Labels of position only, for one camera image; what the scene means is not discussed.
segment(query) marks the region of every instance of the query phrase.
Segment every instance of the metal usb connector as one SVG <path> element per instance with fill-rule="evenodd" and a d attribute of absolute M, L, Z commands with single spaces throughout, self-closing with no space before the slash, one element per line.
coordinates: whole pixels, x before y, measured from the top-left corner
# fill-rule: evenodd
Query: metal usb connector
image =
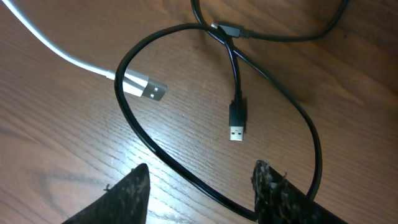
<path fill-rule="evenodd" d="M 231 126 L 229 127 L 229 140 L 243 141 L 244 127 Z"/>
<path fill-rule="evenodd" d="M 158 81 L 149 79 L 148 85 L 144 88 L 142 96 L 148 97 L 150 99 L 160 101 L 167 91 L 167 85 L 160 83 Z"/>

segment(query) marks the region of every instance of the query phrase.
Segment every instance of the white cable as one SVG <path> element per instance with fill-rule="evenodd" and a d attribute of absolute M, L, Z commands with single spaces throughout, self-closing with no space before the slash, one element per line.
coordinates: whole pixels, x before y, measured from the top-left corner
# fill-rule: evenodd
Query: white cable
<path fill-rule="evenodd" d="M 67 60 L 68 62 L 79 66 L 80 68 L 84 68 L 86 70 L 89 70 L 91 72 L 97 73 L 99 75 L 103 75 L 106 78 L 114 80 L 115 72 L 110 71 L 110 70 L 105 70 L 102 68 L 99 68 L 97 66 L 91 65 L 87 62 L 84 62 L 82 60 L 79 60 L 68 53 L 64 52 L 62 49 L 57 47 L 54 43 L 48 40 L 46 36 L 44 36 L 31 22 L 26 16 L 22 13 L 21 10 L 17 8 L 17 6 L 11 1 L 11 0 L 2 0 L 3 3 L 8 7 L 8 9 L 13 13 L 14 16 L 16 16 L 19 21 L 26 26 L 29 31 L 35 35 L 36 38 L 38 38 L 41 43 L 46 45 L 50 50 L 52 50 L 54 53 L 59 55 L 61 58 Z M 136 96 L 141 96 L 144 89 L 148 85 L 149 77 L 137 72 L 134 72 L 132 70 L 128 70 L 125 74 L 125 77 L 128 78 L 129 80 L 124 80 L 123 81 L 123 90 L 126 93 L 130 93 Z"/>

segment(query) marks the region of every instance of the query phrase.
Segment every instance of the usb plug housing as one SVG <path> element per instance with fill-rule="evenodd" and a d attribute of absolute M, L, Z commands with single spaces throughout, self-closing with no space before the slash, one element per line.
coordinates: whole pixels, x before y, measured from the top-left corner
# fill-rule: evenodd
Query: usb plug housing
<path fill-rule="evenodd" d="M 222 28 L 222 30 L 231 37 L 239 38 L 241 37 L 241 30 L 244 29 L 242 26 L 229 24 L 226 22 L 212 23 L 213 28 Z"/>
<path fill-rule="evenodd" d="M 229 140 L 243 141 L 247 118 L 246 101 L 234 100 L 229 105 Z"/>
<path fill-rule="evenodd" d="M 107 77 L 114 80 L 114 73 L 109 72 Z M 123 79 L 123 90 L 136 96 L 160 101 L 166 94 L 167 85 L 150 79 L 147 75 L 127 69 Z"/>

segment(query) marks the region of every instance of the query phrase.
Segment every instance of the cable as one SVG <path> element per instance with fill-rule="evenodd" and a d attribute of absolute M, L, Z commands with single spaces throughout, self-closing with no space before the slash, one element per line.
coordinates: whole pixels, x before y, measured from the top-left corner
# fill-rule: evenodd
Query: cable
<path fill-rule="evenodd" d="M 325 35 L 327 35 L 333 28 L 336 26 L 340 17 L 343 15 L 349 0 L 343 0 L 338 8 L 336 14 L 333 18 L 328 22 L 326 27 L 320 32 L 314 35 L 306 35 L 301 37 L 289 37 L 289 36 L 278 36 L 278 35 L 269 35 L 255 32 L 253 30 L 245 29 L 242 26 L 236 26 L 234 24 L 228 24 L 227 22 L 220 22 L 218 25 L 221 26 L 228 35 L 239 38 L 255 38 L 261 40 L 268 40 L 274 42 L 305 42 L 311 40 L 317 40 Z"/>
<path fill-rule="evenodd" d="M 201 190 L 203 193 L 207 194 L 207 196 L 211 197 L 213 200 L 217 201 L 218 203 L 224 205 L 226 208 L 232 210 L 233 212 L 241 215 L 245 218 L 248 218 L 252 221 L 256 221 L 257 217 L 256 214 L 244 208 L 243 206 L 233 202 L 229 198 L 225 197 L 224 195 L 217 192 L 215 189 L 211 188 L 209 185 L 205 184 L 202 180 L 200 180 L 197 176 L 192 174 L 189 170 L 184 168 L 181 164 L 179 164 L 175 159 L 169 156 L 160 146 L 158 146 L 150 137 L 149 135 L 143 130 L 141 125 L 138 123 L 136 117 L 133 115 L 130 106 L 124 96 L 123 92 L 123 78 L 124 73 L 129 65 L 130 61 L 142 50 L 146 45 L 153 42 L 154 40 L 161 38 L 165 35 L 172 34 L 174 32 L 178 32 L 181 30 L 188 30 L 188 29 L 199 29 L 199 30 L 206 30 L 211 32 L 218 38 L 223 38 L 223 33 L 219 30 L 201 25 L 201 24 L 182 24 L 173 27 L 166 28 L 164 30 L 160 30 L 154 34 L 149 35 L 148 37 L 141 40 L 138 44 L 136 44 L 127 54 L 124 56 L 122 61 L 119 64 L 118 69 L 116 70 L 116 76 L 114 79 L 114 89 L 116 93 L 116 98 L 118 99 L 119 106 L 126 118 L 127 122 L 129 123 L 132 130 L 137 134 L 138 138 L 151 150 L 160 160 L 165 162 L 169 167 L 171 167 L 175 172 L 180 174 L 184 177 L 187 181 L 189 181 L 192 185 L 194 185 L 197 189 Z M 230 56 L 231 64 L 233 67 L 236 65 L 234 63 L 233 55 L 231 49 L 233 46 L 229 45 L 229 42 L 226 42 L 226 48 Z"/>
<path fill-rule="evenodd" d="M 222 38 L 225 39 L 226 44 L 224 44 L 224 46 L 226 47 L 229 59 L 231 61 L 232 71 L 234 74 L 234 81 L 235 81 L 235 100 L 241 100 L 242 99 L 241 75 L 238 66 L 238 58 L 236 57 L 236 54 L 234 54 L 233 51 L 234 43 L 232 41 L 232 38 L 228 36 L 223 29 L 218 28 L 217 30 L 223 36 Z"/>
<path fill-rule="evenodd" d="M 46 38 L 46 36 L 43 33 L 41 33 L 41 31 L 39 31 L 38 28 L 36 28 L 35 25 L 33 25 L 33 23 L 31 23 L 31 21 L 24 15 L 24 13 L 20 9 L 18 9 L 18 7 L 11 0 L 2 0 L 2 1 L 7 6 L 7 8 L 13 13 L 13 15 L 16 16 L 17 19 L 36 38 L 38 38 L 41 41 L 41 43 L 43 43 L 46 47 L 48 47 L 52 52 L 56 53 L 58 56 L 65 59 L 66 61 L 76 65 L 77 67 L 84 68 L 85 70 L 97 73 L 98 75 L 103 75 L 111 80 L 114 79 L 113 71 L 99 68 L 95 65 L 79 60 L 78 58 L 75 58 L 74 56 L 63 51 L 59 46 L 55 45 L 48 38 Z M 155 83 L 156 87 L 162 91 L 158 91 L 157 93 L 149 93 L 149 95 L 145 94 L 148 92 L 146 91 L 147 86 L 152 86 L 153 83 Z M 154 94 L 154 97 L 152 97 L 152 99 L 158 101 L 163 97 L 164 93 L 167 90 L 167 86 L 165 86 L 164 84 L 151 80 L 148 76 L 132 70 L 127 71 L 126 79 L 124 80 L 123 85 L 124 85 L 124 90 L 127 93 L 136 96 L 144 95 L 149 98 L 151 98 L 150 94 Z"/>
<path fill-rule="evenodd" d="M 309 36 L 302 36 L 302 37 L 286 37 L 286 36 L 276 36 L 276 35 L 269 35 L 269 34 L 262 34 L 258 32 L 254 32 L 252 30 L 244 30 L 244 36 L 246 38 L 255 38 L 261 40 L 269 40 L 275 42 L 305 42 L 311 40 L 317 40 L 321 37 L 327 35 L 333 28 L 336 26 L 337 22 L 340 20 L 340 17 L 343 15 L 349 0 L 343 0 L 338 8 L 336 14 L 333 18 L 329 21 L 326 27 L 317 34 L 309 35 Z"/>
<path fill-rule="evenodd" d="M 191 0 L 191 5 L 193 9 L 193 13 L 200 24 L 207 25 L 205 19 L 200 10 L 199 0 Z M 213 38 L 215 38 L 221 44 L 225 44 L 225 42 L 220 39 L 217 35 L 214 35 L 212 32 L 208 32 Z M 284 88 L 282 84 L 280 84 L 276 79 L 274 79 L 271 75 L 268 74 L 264 69 L 262 69 L 259 65 L 257 65 L 252 59 L 250 59 L 245 53 L 239 50 L 237 47 L 234 48 L 234 53 L 244 60 L 247 64 L 252 66 L 257 72 L 259 72 L 264 78 L 269 80 L 297 109 L 297 111 L 301 114 L 304 118 L 305 122 L 307 123 L 308 127 L 310 128 L 311 135 L 313 138 L 313 145 L 315 148 L 315 170 L 312 178 L 312 183 L 310 189 L 307 192 L 307 198 L 313 200 L 317 195 L 319 186 L 321 184 L 322 178 L 322 149 L 321 149 L 321 142 L 319 140 L 319 135 L 317 129 L 312 122 L 311 118 L 305 112 L 305 110 L 301 107 L 301 105 L 294 99 L 294 97 Z"/>

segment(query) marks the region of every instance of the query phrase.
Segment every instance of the wooden table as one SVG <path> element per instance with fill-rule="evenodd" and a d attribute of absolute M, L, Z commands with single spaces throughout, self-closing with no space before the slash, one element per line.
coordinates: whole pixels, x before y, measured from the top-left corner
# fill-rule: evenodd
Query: wooden table
<path fill-rule="evenodd" d="M 323 27 L 340 1 L 202 0 L 208 22 L 270 34 Z M 165 27 L 196 22 L 189 1 L 17 0 L 70 54 L 115 70 L 124 54 Z M 315 42 L 238 39 L 236 45 L 305 107 L 323 147 L 316 202 L 349 223 L 398 220 L 398 3 L 352 0 L 338 27 Z M 250 223 L 165 166 L 127 125 L 113 82 L 40 43 L 0 4 L 0 223 L 60 223 L 138 164 L 150 169 L 148 223 Z M 164 82 L 161 102 L 129 96 L 144 129 L 176 160 L 247 208 L 257 159 L 300 190 L 310 186 L 310 132 L 275 88 L 239 61 L 249 117 L 243 142 L 228 136 L 233 77 L 206 33 L 160 39 L 131 63 Z"/>

